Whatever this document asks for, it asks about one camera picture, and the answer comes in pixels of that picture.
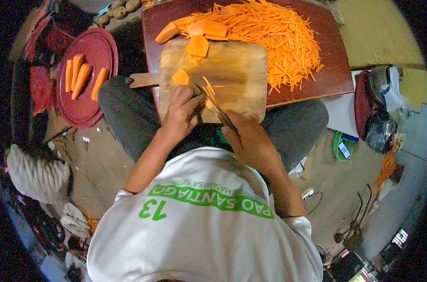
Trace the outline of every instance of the right hand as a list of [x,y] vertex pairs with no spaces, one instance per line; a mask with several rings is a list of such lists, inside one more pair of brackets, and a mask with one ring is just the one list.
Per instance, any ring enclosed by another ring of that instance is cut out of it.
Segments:
[[228,126],[223,126],[221,131],[241,163],[255,168],[266,177],[285,172],[278,150],[256,119],[244,119],[232,110],[224,112],[238,132]]

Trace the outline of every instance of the brown table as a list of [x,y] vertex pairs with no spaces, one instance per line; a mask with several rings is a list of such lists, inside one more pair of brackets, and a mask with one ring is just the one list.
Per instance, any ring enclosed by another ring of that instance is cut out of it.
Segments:
[[[207,12],[209,8],[213,8],[214,2],[219,5],[239,3],[234,0],[173,0],[143,10],[143,37],[149,72],[160,72],[158,58],[165,44],[160,45],[154,41],[160,31],[171,21],[195,12]],[[274,0],[272,3],[294,8],[303,19],[309,17],[311,28],[315,31],[314,38],[322,49],[320,57],[325,67],[315,74],[317,82],[312,79],[304,80],[301,91],[296,87],[291,92],[288,86],[281,88],[281,94],[273,91],[267,97],[267,108],[312,98],[352,93],[354,90],[348,57],[331,12],[326,8],[299,0]],[[153,94],[155,103],[159,104],[158,87],[153,89]]]

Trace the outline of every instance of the gray pants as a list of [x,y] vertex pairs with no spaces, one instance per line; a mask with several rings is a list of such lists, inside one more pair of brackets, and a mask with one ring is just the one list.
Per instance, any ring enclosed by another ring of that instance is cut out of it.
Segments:
[[[152,93],[131,89],[127,78],[115,76],[99,90],[98,101],[117,139],[132,160],[138,161],[159,129]],[[279,151],[287,171],[292,170],[314,145],[328,124],[328,112],[318,100],[267,110],[262,126]],[[210,146],[219,124],[200,124],[170,153],[168,159],[189,150]]]

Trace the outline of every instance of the green container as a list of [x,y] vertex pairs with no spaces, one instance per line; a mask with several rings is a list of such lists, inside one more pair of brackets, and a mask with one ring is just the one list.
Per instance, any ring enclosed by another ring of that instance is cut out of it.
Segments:
[[350,158],[352,157],[352,153],[355,149],[356,142],[343,139],[342,138],[342,132],[337,131],[336,134],[334,134],[333,139],[333,154],[336,157],[338,161],[346,161],[345,156],[343,155],[342,151],[339,149],[339,144],[343,142],[343,144],[346,146],[346,149],[350,152]]

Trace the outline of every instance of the knee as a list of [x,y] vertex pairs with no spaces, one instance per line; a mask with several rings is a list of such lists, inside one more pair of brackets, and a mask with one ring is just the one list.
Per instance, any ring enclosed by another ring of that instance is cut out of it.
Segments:
[[101,109],[103,105],[109,104],[111,99],[117,99],[121,90],[127,88],[127,77],[117,75],[104,82],[99,89],[98,103]]
[[326,127],[329,122],[329,114],[322,101],[320,101],[320,99],[311,99],[304,103],[307,103],[307,107],[309,107],[309,109],[314,113],[318,124]]

